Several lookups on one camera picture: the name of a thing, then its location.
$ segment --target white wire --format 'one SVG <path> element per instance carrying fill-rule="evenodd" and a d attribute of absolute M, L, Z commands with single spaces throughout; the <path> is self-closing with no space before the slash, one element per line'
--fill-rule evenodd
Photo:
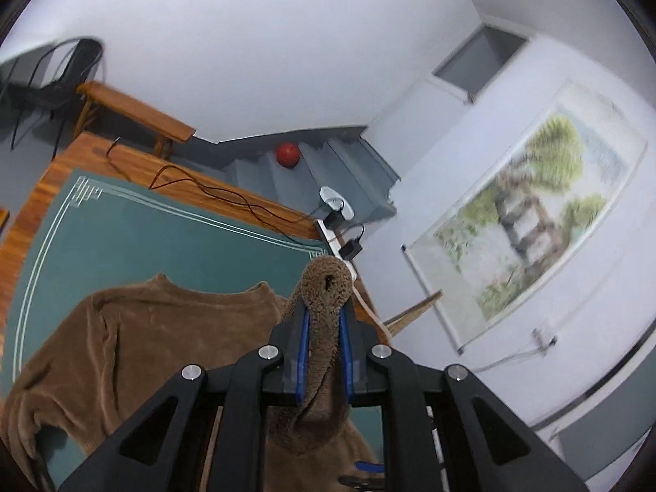
<path fill-rule="evenodd" d="M 362 305 L 362 308 L 366 311 L 366 313 L 369 315 L 369 317 L 372 319 L 372 321 L 380 328 L 381 331 L 385 334 L 385 337 L 387 337 L 387 340 L 389 344 L 392 344 L 392 334 L 390 333 L 389 329 L 386 327 L 383 322 L 380 321 L 380 318 L 376 316 L 376 314 L 369 308 L 367 303 L 362 299 L 362 296 L 360 296 L 360 293 L 356 289 L 355 285 L 353 286 L 353 295 L 358 299 L 358 302 L 360 302 L 360 305 Z"/>
<path fill-rule="evenodd" d="M 480 374 L 483 372 L 487 372 L 492 368 L 496 368 L 497 366 L 501 366 L 502 364 L 508 363 L 510 361 L 532 357 L 533 355 L 537 355 L 538 353 L 542 353 L 543 351 L 547 351 L 548 349 L 549 349 L 548 346 L 543 346 L 541 348 L 535 348 L 534 350 L 530 350 L 530 351 L 520 351 L 519 353 L 513 353 L 512 355 L 503 357 L 502 359 L 499 359 L 498 361 L 494 361 L 493 363 L 490 364 L 486 364 L 485 366 L 481 366 L 479 368 L 470 368 L 470 371 L 472 371 L 475 374 Z"/>

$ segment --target wall outlet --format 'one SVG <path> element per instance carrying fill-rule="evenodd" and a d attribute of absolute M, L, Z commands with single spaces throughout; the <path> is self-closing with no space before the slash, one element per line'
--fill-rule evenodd
<path fill-rule="evenodd" d="M 538 348 L 542 350 L 542 353 L 547 354 L 547 350 L 551 346 L 555 346 L 558 341 L 556 332 L 554 328 L 549 324 L 549 321 L 545 320 L 538 327 L 536 327 L 533 332 L 533 340 L 537 344 Z"/>

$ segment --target white wall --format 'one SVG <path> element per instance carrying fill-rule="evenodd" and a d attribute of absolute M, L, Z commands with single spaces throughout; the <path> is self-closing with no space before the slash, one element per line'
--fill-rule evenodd
<path fill-rule="evenodd" d="M 402 178 L 471 109 L 435 80 L 418 80 L 362 135 Z"/>
<path fill-rule="evenodd" d="M 32 0 L 7 42 L 97 36 L 108 84 L 220 141 L 368 124 L 479 24 L 471 0 Z"/>
<path fill-rule="evenodd" d="M 508 318 L 455 353 L 429 312 L 396 338 L 415 361 L 470 368 L 531 349 L 544 320 L 564 323 L 546 357 L 506 363 L 481 379 L 525 421 L 560 409 L 606 374 L 644 332 L 656 311 L 656 111 L 625 83 L 564 44 L 539 36 L 481 94 L 393 188 L 398 215 L 364 241 L 356 267 L 383 318 L 425 297 L 401 253 L 513 146 L 568 79 L 604 94 L 649 146 L 615 209 L 563 269 Z M 407 120 L 407 133 L 425 132 Z"/>
<path fill-rule="evenodd" d="M 615 0 L 473 0 L 481 15 L 559 39 L 618 75 L 656 105 L 656 65 Z"/>

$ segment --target stair step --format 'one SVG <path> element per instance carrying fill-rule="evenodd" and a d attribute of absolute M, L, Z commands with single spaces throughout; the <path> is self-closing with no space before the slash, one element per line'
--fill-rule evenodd
<path fill-rule="evenodd" d="M 170 160 L 175 164 L 179 164 L 182 168 L 186 170 L 200 172 L 201 174 L 208 175 L 209 177 L 217 179 L 219 181 L 230 183 L 228 179 L 228 173 L 223 170 L 215 169 L 212 168 L 212 166 L 208 166 L 205 164 L 192 162 L 191 160 L 185 159 L 184 157 L 176 157 L 175 155 L 173 155 Z"/>
<path fill-rule="evenodd" d="M 319 149 L 303 142 L 298 146 L 317 185 L 327 185 L 348 200 L 355 213 L 355 223 L 384 218 L 378 216 L 378 204 L 369 198 L 328 143 L 324 143 Z"/>
<path fill-rule="evenodd" d="M 278 164 L 274 151 L 267 153 L 263 159 L 268 163 L 277 201 L 304 214 L 309 214 L 319 207 L 319 186 L 303 157 L 293 169 Z"/>
<path fill-rule="evenodd" d="M 270 170 L 266 163 L 262 163 L 261 158 L 257 162 L 235 159 L 225 170 L 228 174 L 228 183 L 276 201 Z"/>
<path fill-rule="evenodd" d="M 387 161 L 380 156 L 380 154 L 374 149 L 374 147 L 362 137 L 358 138 L 357 142 L 360 144 L 360 147 L 366 151 L 369 160 L 375 161 L 378 167 L 385 173 L 387 178 L 392 182 L 393 186 L 399 179 L 399 174 L 397 174 L 394 169 L 387 164 Z"/>
<path fill-rule="evenodd" d="M 369 162 L 375 162 L 371 154 L 357 142 L 346 143 L 338 139 L 331 139 L 328 141 L 328 145 L 342 160 L 356 182 L 367 193 L 369 199 L 379 208 L 378 213 L 387 212 L 388 215 L 383 218 L 395 215 L 396 209 L 388 201 L 391 188 L 390 179 L 377 164 L 374 166 Z"/>

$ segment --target black chair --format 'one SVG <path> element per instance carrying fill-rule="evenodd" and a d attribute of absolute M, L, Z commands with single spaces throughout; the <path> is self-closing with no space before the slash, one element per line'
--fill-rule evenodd
<path fill-rule="evenodd" d="M 32 80 L 34 80 L 39 65 L 45 57 L 50 55 L 57 48 L 74 42 L 77 42 L 77 45 L 73 49 L 71 57 L 61 76 L 45 87 L 32 88 Z M 37 65 L 34 67 L 34 71 L 32 72 L 30 81 L 27 83 L 27 87 L 19 85 L 11 86 L 10 96 L 17 96 L 20 105 L 18 117 L 16 118 L 16 125 L 14 127 L 14 134 L 11 137 L 12 150 L 14 149 L 14 144 L 16 142 L 18 126 L 21 124 L 21 116 L 23 115 L 27 104 L 32 104 L 36 107 L 49 110 L 50 120 L 55 117 L 57 111 L 62 112 L 59 133 L 57 134 L 57 140 L 55 141 L 55 148 L 52 151 L 52 158 L 55 158 L 55 155 L 57 155 L 57 147 L 59 146 L 59 141 L 64 130 L 64 124 L 66 123 L 68 110 L 77 97 L 75 90 L 78 85 L 86 81 L 91 69 L 100 62 L 101 58 L 103 58 L 102 48 L 103 46 L 94 39 L 71 39 L 69 41 L 61 42 L 41 56 Z"/>

